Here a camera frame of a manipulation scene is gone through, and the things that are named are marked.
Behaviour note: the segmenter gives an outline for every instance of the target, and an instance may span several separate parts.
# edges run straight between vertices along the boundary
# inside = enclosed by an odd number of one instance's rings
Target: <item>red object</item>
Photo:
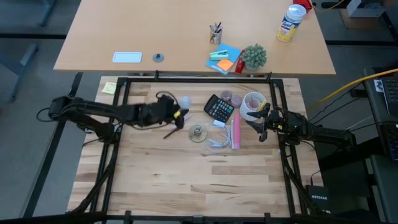
[[[238,63],[236,64],[235,74],[242,75],[242,70],[244,66],[244,61],[242,61],[241,55],[245,50],[243,49],[241,54],[239,55]]]
[[[304,8],[307,10],[307,13],[312,9],[312,3],[310,0],[293,0],[293,4],[304,6]]]

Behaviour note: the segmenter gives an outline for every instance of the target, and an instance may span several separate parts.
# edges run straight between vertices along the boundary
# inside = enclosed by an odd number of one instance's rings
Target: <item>calculator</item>
[[[204,110],[217,121],[226,123],[234,111],[234,107],[213,94],[207,101]]]

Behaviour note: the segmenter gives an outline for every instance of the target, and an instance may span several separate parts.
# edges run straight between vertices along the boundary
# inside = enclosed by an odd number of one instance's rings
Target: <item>pink marker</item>
[[[234,119],[231,121],[231,132],[232,132],[232,149],[241,148],[241,117],[236,114]]]

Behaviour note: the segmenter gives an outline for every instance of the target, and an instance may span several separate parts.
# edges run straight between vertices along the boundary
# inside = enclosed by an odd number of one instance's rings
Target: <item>stack of cups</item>
[[[246,121],[255,121],[257,118],[247,115],[248,112],[256,112],[261,103],[266,100],[266,97],[261,93],[251,92],[246,94],[243,98],[242,105],[239,112]]]

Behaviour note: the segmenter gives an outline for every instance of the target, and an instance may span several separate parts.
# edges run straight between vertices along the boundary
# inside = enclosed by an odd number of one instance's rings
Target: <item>succulent plant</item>
[[[267,52],[261,45],[255,44],[255,46],[246,47],[245,52],[242,54],[241,58],[244,61],[244,66],[248,70],[257,70],[260,66],[266,64]]]

